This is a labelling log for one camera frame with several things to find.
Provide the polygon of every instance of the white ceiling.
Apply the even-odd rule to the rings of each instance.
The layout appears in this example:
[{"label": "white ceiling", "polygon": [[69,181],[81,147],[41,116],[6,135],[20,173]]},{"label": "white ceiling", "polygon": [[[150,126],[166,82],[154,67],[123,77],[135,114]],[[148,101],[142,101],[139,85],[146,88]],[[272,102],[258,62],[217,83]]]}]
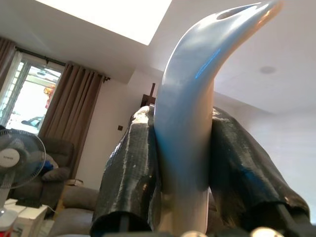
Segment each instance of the white ceiling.
[{"label": "white ceiling", "polygon": [[[136,68],[156,75],[163,71],[179,38],[201,18],[254,2],[173,0],[152,42],[145,46],[34,0],[0,0],[0,35],[126,83]],[[315,9],[315,0],[286,0],[280,15],[224,64],[215,90],[272,113],[316,106]],[[267,66],[275,72],[260,71]]]},{"label": "white ceiling", "polygon": [[36,1],[144,45],[149,45],[152,41],[172,2],[172,0],[89,0],[87,4],[87,0]]}]

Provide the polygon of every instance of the wooden easel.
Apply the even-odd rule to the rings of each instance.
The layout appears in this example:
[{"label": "wooden easel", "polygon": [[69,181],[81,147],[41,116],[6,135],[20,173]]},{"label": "wooden easel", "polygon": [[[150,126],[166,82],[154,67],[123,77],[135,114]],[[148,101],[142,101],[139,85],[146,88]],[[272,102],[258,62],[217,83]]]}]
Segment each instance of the wooden easel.
[{"label": "wooden easel", "polygon": [[142,99],[142,103],[141,103],[140,107],[155,104],[156,98],[153,97],[155,86],[156,86],[156,83],[153,83],[150,95],[145,95],[145,94],[143,95],[143,99]]}]

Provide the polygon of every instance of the window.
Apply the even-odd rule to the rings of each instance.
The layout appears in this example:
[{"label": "window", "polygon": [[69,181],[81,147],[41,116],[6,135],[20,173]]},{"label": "window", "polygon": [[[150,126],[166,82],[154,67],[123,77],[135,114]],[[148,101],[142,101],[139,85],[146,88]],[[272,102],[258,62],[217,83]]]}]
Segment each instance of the window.
[{"label": "window", "polygon": [[37,134],[63,67],[23,55],[10,70],[0,101],[0,124]]},{"label": "window", "polygon": [[144,45],[151,42],[171,4],[171,0],[36,1]]}]

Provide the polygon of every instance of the white table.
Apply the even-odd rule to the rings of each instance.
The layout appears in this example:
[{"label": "white table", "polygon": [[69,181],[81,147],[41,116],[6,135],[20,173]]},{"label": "white table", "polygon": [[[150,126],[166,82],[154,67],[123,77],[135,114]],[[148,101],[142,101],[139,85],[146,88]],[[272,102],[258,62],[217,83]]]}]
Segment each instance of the white table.
[{"label": "white table", "polygon": [[47,206],[42,205],[40,208],[32,208],[15,205],[15,202],[15,199],[8,199],[4,205],[6,209],[19,213],[14,223],[13,236],[37,237],[47,211]]}]

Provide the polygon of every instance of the red object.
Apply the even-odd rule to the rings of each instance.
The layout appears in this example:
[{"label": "red object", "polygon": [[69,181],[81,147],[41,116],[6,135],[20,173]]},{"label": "red object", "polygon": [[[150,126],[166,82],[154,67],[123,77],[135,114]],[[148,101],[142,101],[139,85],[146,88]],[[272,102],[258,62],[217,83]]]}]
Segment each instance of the red object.
[{"label": "red object", "polygon": [[13,231],[13,227],[10,228],[10,230],[7,230],[6,232],[0,232],[0,237],[11,237]]},{"label": "red object", "polygon": [[48,100],[47,100],[46,106],[45,106],[46,109],[48,109],[48,107],[49,107],[49,104],[50,104],[51,98],[52,98],[52,96],[54,94],[54,91],[55,91],[55,88],[45,87],[45,89],[44,89],[44,93],[46,95],[48,95]]}]

